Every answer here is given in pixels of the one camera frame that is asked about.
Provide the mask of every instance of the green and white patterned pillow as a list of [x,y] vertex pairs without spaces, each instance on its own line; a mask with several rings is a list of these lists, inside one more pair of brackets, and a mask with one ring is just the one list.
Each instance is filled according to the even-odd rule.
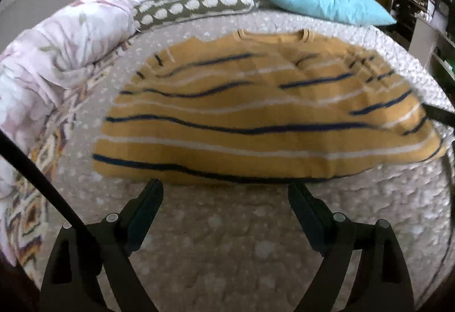
[[260,0],[149,0],[133,11],[136,29],[147,31],[175,22],[215,15],[246,13],[259,6]]

